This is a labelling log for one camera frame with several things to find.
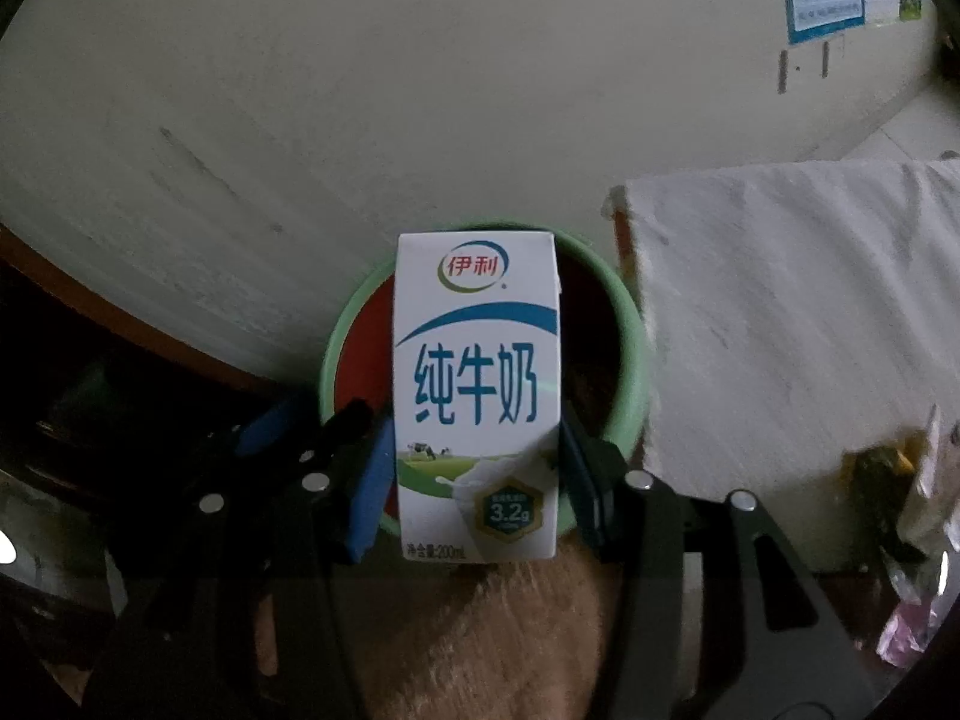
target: wall stain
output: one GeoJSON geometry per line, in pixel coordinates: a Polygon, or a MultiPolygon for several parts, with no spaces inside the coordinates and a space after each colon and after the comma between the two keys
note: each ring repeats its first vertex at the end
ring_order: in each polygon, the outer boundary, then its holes
{"type": "Polygon", "coordinates": [[[714,336],[717,336],[717,338],[719,338],[720,343],[723,344],[723,348],[725,348],[725,349],[730,348],[730,345],[727,343],[727,339],[724,338],[723,335],[721,335],[718,330],[715,330],[714,328],[711,328],[710,331],[714,334],[714,336]]]}
{"type": "Polygon", "coordinates": [[[200,157],[196,156],[195,153],[193,153],[193,151],[190,151],[190,149],[186,146],[186,144],[183,141],[181,141],[180,138],[176,137],[176,135],[174,135],[166,127],[159,127],[158,130],[160,131],[160,136],[163,138],[163,140],[169,143],[170,148],[173,148],[174,151],[176,151],[176,153],[178,153],[182,159],[188,162],[190,167],[193,167],[193,169],[196,170],[197,172],[203,173],[204,175],[208,175],[210,178],[216,181],[221,187],[223,187],[227,191],[227,194],[229,194],[233,199],[242,200],[241,197],[237,194],[237,192],[233,189],[233,187],[227,184],[227,181],[224,181],[221,177],[219,177],[219,175],[216,175],[216,173],[213,172],[213,170],[210,170],[208,165],[206,165],[206,162],[203,162],[203,160],[200,159],[200,157]]]}
{"type": "Polygon", "coordinates": [[[779,72],[776,74],[776,93],[778,95],[786,94],[786,74],[789,60],[790,55],[786,52],[786,49],[782,50],[779,59],[779,72]]]}
{"type": "Polygon", "coordinates": [[[149,172],[150,177],[152,178],[152,181],[153,181],[157,186],[159,186],[160,189],[162,189],[163,191],[165,191],[165,193],[169,194],[169,196],[171,196],[174,200],[176,200],[176,201],[178,201],[178,202],[184,201],[184,196],[183,196],[182,194],[180,194],[180,193],[179,193],[176,189],[174,189],[172,186],[170,186],[170,184],[168,184],[168,183],[166,182],[166,179],[164,179],[164,177],[163,177],[162,175],[160,175],[158,172],[154,172],[153,170],[149,170],[148,172],[149,172]]]}

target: white towel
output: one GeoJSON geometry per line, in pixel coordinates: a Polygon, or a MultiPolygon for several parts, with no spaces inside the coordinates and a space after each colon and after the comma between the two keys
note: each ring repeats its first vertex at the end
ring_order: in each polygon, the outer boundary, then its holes
{"type": "Polygon", "coordinates": [[[841,567],[844,450],[960,418],[960,162],[807,162],[627,184],[654,346],[646,451],[679,493],[750,488],[841,567]]]}

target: yili milk carton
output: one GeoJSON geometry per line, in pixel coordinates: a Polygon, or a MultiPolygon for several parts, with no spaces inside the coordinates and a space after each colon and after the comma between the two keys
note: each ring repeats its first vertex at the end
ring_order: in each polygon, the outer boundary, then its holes
{"type": "Polygon", "coordinates": [[[401,235],[394,294],[404,555],[553,557],[560,424],[553,235],[401,235]]]}

